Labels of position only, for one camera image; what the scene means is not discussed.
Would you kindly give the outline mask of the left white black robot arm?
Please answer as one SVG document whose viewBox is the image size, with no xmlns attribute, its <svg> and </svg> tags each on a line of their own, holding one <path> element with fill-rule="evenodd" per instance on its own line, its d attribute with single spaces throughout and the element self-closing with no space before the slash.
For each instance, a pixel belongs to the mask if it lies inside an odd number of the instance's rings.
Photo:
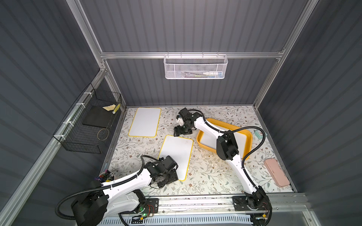
<svg viewBox="0 0 362 226">
<path fill-rule="evenodd" d="M 58 202 L 55 214 L 65 220 L 74 220 L 79 226 L 96 226 L 104 218 L 123 212 L 139 213 L 147 205 L 141 189 L 157 183 L 158 188 L 178 180 L 177 162 L 171 157 L 156 159 L 141 157 L 141 168 L 128 176 L 101 183 L 68 195 Z"/>
</svg>

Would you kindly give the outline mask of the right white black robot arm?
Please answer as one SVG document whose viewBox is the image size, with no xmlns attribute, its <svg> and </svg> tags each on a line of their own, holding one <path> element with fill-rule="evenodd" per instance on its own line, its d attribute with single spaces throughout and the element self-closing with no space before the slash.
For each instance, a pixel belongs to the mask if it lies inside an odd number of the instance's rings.
<svg viewBox="0 0 362 226">
<path fill-rule="evenodd" d="M 226 161 L 235 171 L 244 188 L 248 207 L 251 210 L 259 210 L 259 208 L 265 207 L 269 213 L 272 212 L 272 205 L 266 192 L 257 182 L 254 181 L 253 178 L 251 178 L 249 171 L 244 166 L 246 158 L 258 150 L 265 142 L 266 133 L 262 128 L 256 126 L 246 126 L 233 131 L 223 131 L 211 125 L 206 120 L 203 112 L 197 109 L 189 110 L 187 108 L 183 108 L 178 113 L 176 119 L 179 125 L 173 129 L 173 135 L 175 137 L 184 134 L 191 134 L 192 129 L 195 128 L 215 138 L 216 154 L 220 159 Z M 251 150 L 244 157 L 243 152 L 239 151 L 234 133 L 248 129 L 259 130 L 262 133 L 262 140 L 256 148 Z"/>
</svg>

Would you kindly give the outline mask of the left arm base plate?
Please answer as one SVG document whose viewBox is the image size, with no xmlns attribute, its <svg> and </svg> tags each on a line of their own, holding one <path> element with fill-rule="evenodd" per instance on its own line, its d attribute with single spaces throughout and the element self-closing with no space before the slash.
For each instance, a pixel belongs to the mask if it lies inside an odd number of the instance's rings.
<svg viewBox="0 0 362 226">
<path fill-rule="evenodd" d="M 148 198 L 146 201 L 141 202 L 134 210 L 124 211 L 122 214 L 155 214 L 158 213 L 158 207 L 158 198 Z"/>
</svg>

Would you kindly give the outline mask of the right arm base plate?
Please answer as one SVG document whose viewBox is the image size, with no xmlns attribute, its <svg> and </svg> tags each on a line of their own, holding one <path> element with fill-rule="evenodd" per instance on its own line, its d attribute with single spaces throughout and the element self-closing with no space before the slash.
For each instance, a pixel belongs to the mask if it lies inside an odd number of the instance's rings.
<svg viewBox="0 0 362 226">
<path fill-rule="evenodd" d="M 233 196 L 232 202 L 235 211 L 270 211 L 270 203 L 265 198 L 248 196 Z"/>
</svg>

